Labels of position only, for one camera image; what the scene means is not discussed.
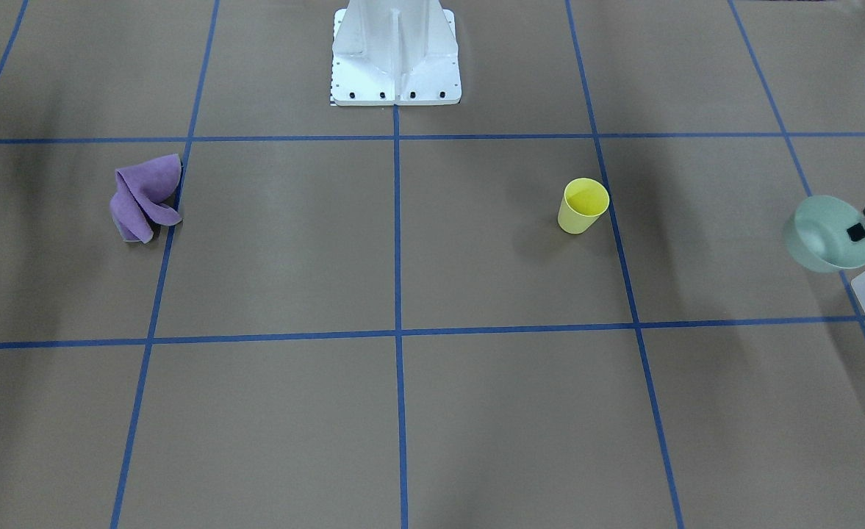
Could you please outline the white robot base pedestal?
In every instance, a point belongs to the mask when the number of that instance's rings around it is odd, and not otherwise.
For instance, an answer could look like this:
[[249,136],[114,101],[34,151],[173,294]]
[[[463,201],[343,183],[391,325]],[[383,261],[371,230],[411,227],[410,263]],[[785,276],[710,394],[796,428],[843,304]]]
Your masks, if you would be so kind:
[[329,101],[338,107],[462,100],[456,17],[439,1],[351,1],[334,13]]

